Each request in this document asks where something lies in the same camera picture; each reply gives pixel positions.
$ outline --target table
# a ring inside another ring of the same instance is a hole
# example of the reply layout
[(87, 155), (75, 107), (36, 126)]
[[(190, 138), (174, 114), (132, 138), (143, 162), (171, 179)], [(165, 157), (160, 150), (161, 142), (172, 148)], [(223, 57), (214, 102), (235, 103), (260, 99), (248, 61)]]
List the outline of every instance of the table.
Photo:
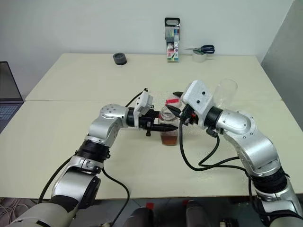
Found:
[[(296, 193), (303, 193), (300, 152), (303, 133), (254, 56), (210, 56), (203, 63), (182, 56), (177, 64), (162, 55), (127, 55), (117, 66), (111, 54), (63, 54), (0, 134), (0, 196), (37, 198), (57, 167), (79, 148), (102, 106), (125, 105), (144, 87), (159, 110), (173, 91), (203, 80), (210, 90), (223, 78), (235, 80), (232, 110), (251, 113), (259, 129), (273, 141)], [(197, 126), (184, 129), (184, 148), (197, 164), (215, 139)], [(122, 129), (105, 162), (107, 172), (124, 182), (131, 198), (248, 195), (247, 178), (239, 170), (194, 172), (178, 146), (166, 147), (160, 135)], [(211, 163), (236, 155), (225, 140)], [(239, 160), (231, 162), (240, 165)], [(125, 198), (123, 188), (99, 175), (97, 199)], [(50, 198), (51, 190), (46, 193)]]
[(181, 55), (167, 63), (165, 55), (127, 54), (126, 65), (116, 65), (111, 54), (65, 53), (49, 69), (26, 100), (119, 100), (128, 102), (145, 87), (152, 95), (183, 91), (195, 79), (214, 91), (221, 79), (238, 83), (235, 100), (278, 100), (255, 56), (208, 56), (203, 63)]
[[(0, 196), (37, 198), (57, 167), (83, 142), (103, 101), (27, 101), (0, 135)], [(303, 193), (301, 143), (303, 134), (281, 100), (235, 101), (233, 109), (251, 113), (259, 129), (275, 144), (296, 193)], [(184, 129), (186, 156), (193, 165), (215, 145), (196, 126)], [(214, 163), (236, 155), (225, 140), (210, 159)], [(194, 172), (178, 146), (161, 144), (159, 133), (122, 129), (105, 161), (107, 172), (124, 182), (132, 198), (247, 195), (242, 171), (213, 169)], [(102, 174), (97, 199), (125, 198), (120, 185)], [(51, 191), (46, 193), (50, 198)]]

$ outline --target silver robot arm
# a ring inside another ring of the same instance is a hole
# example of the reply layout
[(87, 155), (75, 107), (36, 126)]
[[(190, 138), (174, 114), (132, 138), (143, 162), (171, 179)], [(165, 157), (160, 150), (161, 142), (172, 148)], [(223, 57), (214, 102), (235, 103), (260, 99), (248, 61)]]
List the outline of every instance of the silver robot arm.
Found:
[[(199, 80), (189, 84), (181, 100), (186, 106), (179, 115), (180, 120), (185, 124), (196, 122), (202, 129), (216, 129), (235, 147), (254, 184), (262, 213), (276, 213), (260, 215), (263, 223), (271, 223), (271, 227), (303, 226), (300, 219), (303, 216), (302, 208), (289, 177), (281, 167), (276, 148), (257, 129), (253, 116), (215, 107), (213, 95)], [(191, 119), (193, 113), (198, 120)]]
[(152, 96), (145, 89), (135, 108), (109, 104), (100, 110), (83, 144), (71, 157), (56, 181), (51, 199), (39, 203), (14, 220), (9, 227), (67, 227), (79, 209), (89, 207), (97, 194), (101, 180), (97, 177), (103, 162), (110, 158), (109, 149), (121, 128), (128, 126), (151, 131), (172, 131), (172, 125), (154, 124), (159, 116), (153, 110)]

